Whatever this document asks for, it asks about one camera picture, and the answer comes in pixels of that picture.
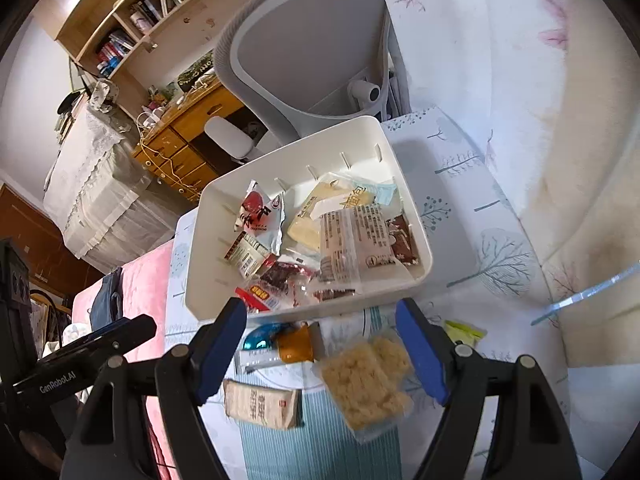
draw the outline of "teal striped fabric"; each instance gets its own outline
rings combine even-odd
[[[382,327],[377,307],[370,310],[372,332]],[[260,381],[243,382],[260,384]],[[302,397],[303,426],[271,430],[240,422],[249,480],[400,480],[397,430],[358,444],[326,391]]]

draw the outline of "gray chair backrest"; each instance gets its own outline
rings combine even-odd
[[[222,32],[216,73],[291,142],[367,113],[347,95],[355,76],[380,86],[383,109],[389,23],[384,0],[252,0]]]

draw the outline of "brown wooden door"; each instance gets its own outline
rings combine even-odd
[[[0,238],[12,238],[29,266],[29,279],[57,296],[77,294],[102,277],[73,256],[51,220],[6,184],[0,187]]]

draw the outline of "wooden desk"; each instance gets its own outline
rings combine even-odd
[[[198,196],[185,185],[201,192],[209,182],[233,169],[228,154],[203,134],[204,125],[213,116],[228,117],[242,106],[242,101],[215,79],[206,88],[190,92],[179,106],[170,104],[145,137],[145,146],[162,156],[149,150],[145,154],[140,144],[132,156],[187,199],[197,202]],[[182,184],[170,176],[171,164]]]

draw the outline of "white plastic bin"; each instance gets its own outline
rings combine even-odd
[[[345,172],[375,182],[393,179],[398,186],[412,241],[420,264],[409,267],[411,277],[394,288],[365,289],[364,294],[329,300],[313,306],[249,315],[249,325],[336,316],[410,296],[431,270],[432,256],[414,199],[396,156],[378,121],[363,116],[297,140],[210,182],[202,192],[191,246],[185,303],[199,320],[213,319],[226,300],[236,296],[242,277],[225,259],[236,239],[234,222],[249,182],[257,180],[273,197],[283,189],[287,218],[291,219],[316,184],[329,171]]]

